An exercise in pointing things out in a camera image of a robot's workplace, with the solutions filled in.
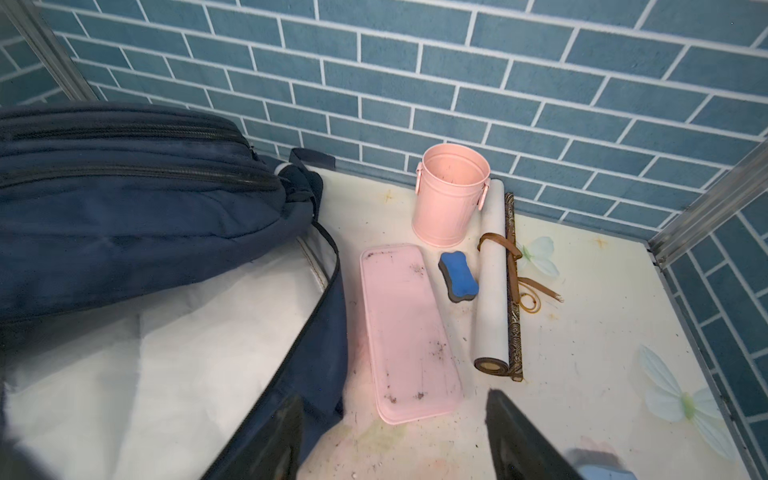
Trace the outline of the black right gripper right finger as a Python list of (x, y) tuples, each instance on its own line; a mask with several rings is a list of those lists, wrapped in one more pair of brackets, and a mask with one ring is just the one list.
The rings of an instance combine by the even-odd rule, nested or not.
[(497, 479), (582, 479), (503, 391), (488, 391), (485, 423)]

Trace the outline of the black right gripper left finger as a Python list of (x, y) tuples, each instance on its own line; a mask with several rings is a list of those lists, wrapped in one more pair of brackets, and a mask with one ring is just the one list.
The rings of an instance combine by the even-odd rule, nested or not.
[(303, 435), (303, 402), (286, 399), (224, 470), (225, 479), (295, 479)]

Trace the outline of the navy blue student backpack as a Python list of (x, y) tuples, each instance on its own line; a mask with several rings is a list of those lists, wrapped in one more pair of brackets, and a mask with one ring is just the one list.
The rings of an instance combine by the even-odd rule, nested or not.
[(344, 414), (331, 155), (106, 102), (1, 112), (1, 475), (225, 479), (289, 397)]

